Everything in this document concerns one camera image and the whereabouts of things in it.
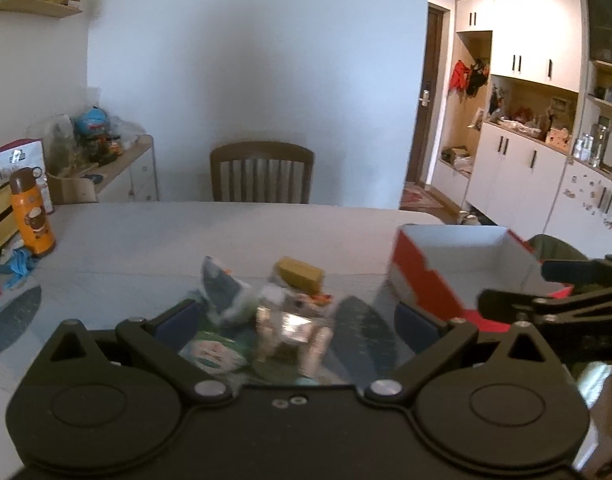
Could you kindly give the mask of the green white pouch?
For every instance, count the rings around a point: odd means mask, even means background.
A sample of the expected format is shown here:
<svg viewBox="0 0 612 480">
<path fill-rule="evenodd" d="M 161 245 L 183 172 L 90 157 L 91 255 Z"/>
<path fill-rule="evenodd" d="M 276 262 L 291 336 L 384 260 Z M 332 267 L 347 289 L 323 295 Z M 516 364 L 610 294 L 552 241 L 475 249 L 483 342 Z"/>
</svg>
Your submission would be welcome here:
<svg viewBox="0 0 612 480">
<path fill-rule="evenodd" d="M 179 352 L 181 358 L 214 376 L 248 367 L 247 351 L 236 341 L 211 332 L 198 332 Z"/>
</svg>

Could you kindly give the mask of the clear plastic bag green items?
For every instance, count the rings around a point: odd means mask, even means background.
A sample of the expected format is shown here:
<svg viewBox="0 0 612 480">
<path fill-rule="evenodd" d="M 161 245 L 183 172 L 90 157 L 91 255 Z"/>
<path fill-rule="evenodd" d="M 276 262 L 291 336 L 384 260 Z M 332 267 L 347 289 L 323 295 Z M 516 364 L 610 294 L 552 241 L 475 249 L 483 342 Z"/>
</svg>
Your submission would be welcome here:
<svg viewBox="0 0 612 480">
<path fill-rule="evenodd" d="M 254 316 L 258 300 L 251 285 L 233 278 L 214 258 L 202 263 L 201 291 L 208 304 L 208 318 L 218 327 L 240 326 Z"/>
</svg>

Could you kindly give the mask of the silver foil snack bag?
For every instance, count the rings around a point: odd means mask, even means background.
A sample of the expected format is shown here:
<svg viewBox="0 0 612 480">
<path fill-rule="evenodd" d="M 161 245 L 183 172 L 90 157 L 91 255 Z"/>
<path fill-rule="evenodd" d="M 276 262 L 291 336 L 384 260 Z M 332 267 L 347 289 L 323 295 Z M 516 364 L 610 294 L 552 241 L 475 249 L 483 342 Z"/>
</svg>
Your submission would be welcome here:
<svg viewBox="0 0 612 480">
<path fill-rule="evenodd" d="M 256 311 L 256 364 L 315 378 L 334 335 L 334 318 L 303 292 L 267 283 Z"/>
</svg>

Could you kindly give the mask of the yellow cardboard box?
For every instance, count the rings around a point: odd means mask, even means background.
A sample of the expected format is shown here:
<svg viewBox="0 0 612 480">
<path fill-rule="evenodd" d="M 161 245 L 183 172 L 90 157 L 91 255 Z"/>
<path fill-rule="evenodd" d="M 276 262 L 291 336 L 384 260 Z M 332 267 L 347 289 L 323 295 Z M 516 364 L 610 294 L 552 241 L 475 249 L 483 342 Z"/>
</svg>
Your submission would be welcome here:
<svg viewBox="0 0 612 480">
<path fill-rule="evenodd" d="M 289 257 L 281 258 L 274 266 L 279 278 L 289 287 L 301 290 L 308 295 L 321 292 L 324 271 L 304 261 Z"/>
</svg>

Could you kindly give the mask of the red white cardboard box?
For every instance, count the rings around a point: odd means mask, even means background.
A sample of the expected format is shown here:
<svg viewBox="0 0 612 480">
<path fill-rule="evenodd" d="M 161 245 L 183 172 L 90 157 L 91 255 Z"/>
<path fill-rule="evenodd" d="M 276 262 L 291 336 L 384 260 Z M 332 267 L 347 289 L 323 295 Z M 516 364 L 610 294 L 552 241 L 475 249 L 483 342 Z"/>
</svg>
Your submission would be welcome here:
<svg viewBox="0 0 612 480">
<path fill-rule="evenodd" d="M 485 289 L 564 298 L 571 289 L 545 281 L 541 262 L 502 226 L 417 226 L 396 234 L 387 281 L 397 297 L 441 322 L 464 318 L 483 332 L 503 333 L 509 325 L 477 312 Z"/>
</svg>

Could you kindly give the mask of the orange small toy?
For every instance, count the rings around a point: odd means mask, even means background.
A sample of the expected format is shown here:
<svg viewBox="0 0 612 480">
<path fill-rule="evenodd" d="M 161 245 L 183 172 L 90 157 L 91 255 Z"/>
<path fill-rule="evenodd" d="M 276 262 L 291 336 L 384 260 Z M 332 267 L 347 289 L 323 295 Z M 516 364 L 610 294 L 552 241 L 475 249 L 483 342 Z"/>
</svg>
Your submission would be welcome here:
<svg viewBox="0 0 612 480">
<path fill-rule="evenodd" d="M 333 302 L 334 297 L 328 294 L 315 294 L 307 297 L 311 304 L 319 308 L 324 308 Z"/>
</svg>

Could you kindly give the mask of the red patterned doormat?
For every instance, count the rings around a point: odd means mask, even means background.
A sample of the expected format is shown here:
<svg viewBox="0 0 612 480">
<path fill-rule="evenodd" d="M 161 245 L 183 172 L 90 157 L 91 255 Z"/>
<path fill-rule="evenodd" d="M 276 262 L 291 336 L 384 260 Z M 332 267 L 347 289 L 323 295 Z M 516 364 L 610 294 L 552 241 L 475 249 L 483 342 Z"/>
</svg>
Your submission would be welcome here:
<svg viewBox="0 0 612 480">
<path fill-rule="evenodd" d="M 443 209 L 443 204 L 428 193 L 423 186 L 407 182 L 402 191 L 399 209 L 409 211 Z"/>
</svg>

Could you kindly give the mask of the orange thermos bottle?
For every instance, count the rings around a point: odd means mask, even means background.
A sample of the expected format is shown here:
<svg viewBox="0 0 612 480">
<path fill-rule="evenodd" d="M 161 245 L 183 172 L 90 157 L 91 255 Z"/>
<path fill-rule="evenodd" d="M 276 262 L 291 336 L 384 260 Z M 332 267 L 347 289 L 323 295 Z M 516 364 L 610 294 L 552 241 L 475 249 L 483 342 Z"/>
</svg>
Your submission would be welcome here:
<svg viewBox="0 0 612 480">
<path fill-rule="evenodd" d="M 10 203 L 25 246 L 36 258 L 48 255 L 56 239 L 32 168 L 20 168 L 10 175 Z"/>
</svg>

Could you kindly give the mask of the white drawer sideboard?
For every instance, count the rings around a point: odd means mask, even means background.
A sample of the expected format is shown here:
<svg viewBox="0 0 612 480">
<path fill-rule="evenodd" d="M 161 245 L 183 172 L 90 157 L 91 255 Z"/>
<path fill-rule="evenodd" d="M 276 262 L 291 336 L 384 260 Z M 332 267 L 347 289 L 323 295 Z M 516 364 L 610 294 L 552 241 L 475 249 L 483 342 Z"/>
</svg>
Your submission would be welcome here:
<svg viewBox="0 0 612 480">
<path fill-rule="evenodd" d="M 132 148 L 113 162 L 94 168 L 91 176 L 100 177 L 100 182 L 94 184 L 94 203 L 157 202 L 153 138 L 141 134 Z"/>
</svg>

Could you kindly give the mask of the red hanging clothes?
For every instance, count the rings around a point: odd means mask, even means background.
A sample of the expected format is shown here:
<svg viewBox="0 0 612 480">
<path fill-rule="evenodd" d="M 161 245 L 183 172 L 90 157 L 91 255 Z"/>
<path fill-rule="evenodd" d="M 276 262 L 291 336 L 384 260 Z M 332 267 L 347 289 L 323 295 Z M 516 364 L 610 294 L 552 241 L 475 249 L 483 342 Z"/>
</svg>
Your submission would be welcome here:
<svg viewBox="0 0 612 480">
<path fill-rule="evenodd" d="M 468 88 L 472 70 L 461 60 L 455 62 L 451 76 L 449 78 L 448 92 L 466 92 Z"/>
</svg>

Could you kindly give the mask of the red white paper bag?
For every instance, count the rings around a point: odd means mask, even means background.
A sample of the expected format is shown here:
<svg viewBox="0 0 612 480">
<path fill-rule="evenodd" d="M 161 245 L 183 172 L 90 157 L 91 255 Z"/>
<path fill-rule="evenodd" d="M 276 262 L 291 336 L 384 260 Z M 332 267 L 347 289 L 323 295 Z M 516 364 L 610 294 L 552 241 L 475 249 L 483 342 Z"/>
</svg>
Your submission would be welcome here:
<svg viewBox="0 0 612 480">
<path fill-rule="evenodd" d="M 30 168 L 36 178 L 48 214 L 54 211 L 50 190 L 48 189 L 48 175 L 46 174 L 43 143 L 40 139 L 19 139 L 0 147 L 0 177 L 8 179 L 19 169 Z"/>
</svg>

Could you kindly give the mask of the blue round toy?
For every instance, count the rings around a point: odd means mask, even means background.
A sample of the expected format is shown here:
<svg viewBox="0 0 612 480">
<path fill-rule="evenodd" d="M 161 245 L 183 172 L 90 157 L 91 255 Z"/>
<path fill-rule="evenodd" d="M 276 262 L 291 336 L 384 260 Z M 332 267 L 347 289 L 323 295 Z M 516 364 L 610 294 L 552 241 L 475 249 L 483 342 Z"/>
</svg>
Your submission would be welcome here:
<svg viewBox="0 0 612 480">
<path fill-rule="evenodd" d="M 74 118 L 74 130 L 81 141 L 92 141 L 108 135 L 109 119 L 105 110 L 93 106 Z"/>
</svg>

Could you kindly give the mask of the dark wooden door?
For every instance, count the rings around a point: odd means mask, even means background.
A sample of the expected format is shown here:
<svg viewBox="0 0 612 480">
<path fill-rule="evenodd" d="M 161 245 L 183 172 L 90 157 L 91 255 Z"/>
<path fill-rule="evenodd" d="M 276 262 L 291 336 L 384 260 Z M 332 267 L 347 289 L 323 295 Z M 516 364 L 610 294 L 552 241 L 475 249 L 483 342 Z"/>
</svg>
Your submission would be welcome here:
<svg viewBox="0 0 612 480">
<path fill-rule="evenodd" d="M 426 40 L 421 79 L 417 122 L 409 157 L 407 182 L 417 183 L 423 174 L 423 164 L 431 131 L 433 99 L 436 91 L 437 75 L 443 36 L 443 11 L 430 4 L 427 10 Z"/>
</svg>

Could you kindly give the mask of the white wall cabinet unit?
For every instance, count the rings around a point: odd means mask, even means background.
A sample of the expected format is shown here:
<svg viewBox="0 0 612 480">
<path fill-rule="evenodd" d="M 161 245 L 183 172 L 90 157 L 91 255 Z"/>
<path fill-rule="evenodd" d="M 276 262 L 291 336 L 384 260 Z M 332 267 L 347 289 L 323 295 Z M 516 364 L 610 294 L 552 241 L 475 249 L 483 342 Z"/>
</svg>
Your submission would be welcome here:
<svg viewBox="0 0 612 480">
<path fill-rule="evenodd" d="M 455 0 L 431 180 L 449 206 L 612 252 L 612 0 Z"/>
</svg>

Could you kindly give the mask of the wooden wall shelf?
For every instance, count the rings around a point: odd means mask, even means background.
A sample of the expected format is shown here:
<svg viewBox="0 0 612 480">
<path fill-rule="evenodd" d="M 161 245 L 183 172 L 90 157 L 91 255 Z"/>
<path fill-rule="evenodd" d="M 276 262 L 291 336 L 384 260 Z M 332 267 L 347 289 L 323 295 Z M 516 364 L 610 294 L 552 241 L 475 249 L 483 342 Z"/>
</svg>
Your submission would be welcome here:
<svg viewBox="0 0 612 480">
<path fill-rule="evenodd" d="M 64 6 L 48 0 L 0 0 L 0 12 L 69 18 L 81 14 L 82 10 L 77 6 Z"/>
</svg>

